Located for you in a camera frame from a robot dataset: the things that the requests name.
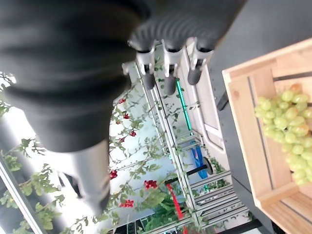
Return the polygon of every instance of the wooden crate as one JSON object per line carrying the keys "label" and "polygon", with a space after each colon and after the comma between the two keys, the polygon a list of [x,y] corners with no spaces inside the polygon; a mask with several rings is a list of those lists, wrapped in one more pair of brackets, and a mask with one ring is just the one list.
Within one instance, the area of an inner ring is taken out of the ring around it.
{"label": "wooden crate", "polygon": [[301,83],[312,103],[312,39],[223,71],[255,205],[288,234],[312,234],[312,184],[292,180],[281,144],[262,134],[259,96]]}

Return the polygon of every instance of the silver metal bracket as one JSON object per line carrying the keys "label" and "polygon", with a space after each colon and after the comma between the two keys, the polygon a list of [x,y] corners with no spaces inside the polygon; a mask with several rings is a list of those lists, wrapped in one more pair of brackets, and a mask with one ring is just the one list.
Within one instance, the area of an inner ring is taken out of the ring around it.
{"label": "silver metal bracket", "polygon": [[169,75],[177,77],[177,69],[179,67],[183,49],[179,50],[178,52],[169,52],[166,49],[164,40],[162,40],[162,47],[164,50],[165,77],[169,77]]}
{"label": "silver metal bracket", "polygon": [[151,51],[148,53],[140,53],[140,52],[136,53],[138,68],[142,75],[154,73],[155,66],[154,51],[155,47],[153,46]]}
{"label": "silver metal bracket", "polygon": [[195,70],[196,66],[200,66],[200,69],[202,69],[203,66],[210,61],[213,53],[214,50],[209,52],[201,52],[195,45],[190,59],[190,69]]}

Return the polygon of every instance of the blue object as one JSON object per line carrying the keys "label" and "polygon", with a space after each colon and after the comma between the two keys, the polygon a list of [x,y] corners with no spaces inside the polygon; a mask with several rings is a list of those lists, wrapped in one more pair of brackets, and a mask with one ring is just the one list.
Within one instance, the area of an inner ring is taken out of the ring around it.
{"label": "blue object", "polygon": [[[203,165],[203,155],[201,153],[201,149],[200,146],[197,145],[195,148],[192,148],[192,154],[194,157],[194,161],[195,161],[195,165],[196,167],[200,167]],[[206,170],[201,170],[198,172],[198,175],[200,176],[200,178],[205,179],[208,178],[208,173]]]}

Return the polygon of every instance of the green light strip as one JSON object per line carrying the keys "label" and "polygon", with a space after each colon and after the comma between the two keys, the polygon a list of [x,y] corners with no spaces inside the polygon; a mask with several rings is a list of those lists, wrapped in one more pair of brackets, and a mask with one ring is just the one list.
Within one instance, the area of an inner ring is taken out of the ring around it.
{"label": "green light strip", "polygon": [[182,104],[183,113],[184,113],[184,116],[185,116],[187,128],[190,131],[190,130],[192,130],[192,127],[191,127],[191,122],[190,122],[189,115],[187,114],[186,105],[185,105],[185,102],[184,102],[182,89],[181,89],[181,86],[180,86],[180,81],[178,81],[178,80],[176,81],[176,86],[177,86],[177,91],[178,91],[179,96],[180,96],[180,101],[181,101],[181,104]]}

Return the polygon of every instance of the gray floor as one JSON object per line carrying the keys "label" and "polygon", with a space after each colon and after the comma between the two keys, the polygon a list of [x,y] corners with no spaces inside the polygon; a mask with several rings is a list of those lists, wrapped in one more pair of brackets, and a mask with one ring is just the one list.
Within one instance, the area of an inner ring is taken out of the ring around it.
{"label": "gray floor", "polygon": [[[216,103],[225,92],[222,70],[312,37],[311,9],[311,0],[249,0],[210,61]],[[270,220],[253,205],[230,106],[227,105],[218,115],[235,190],[273,233]]]}

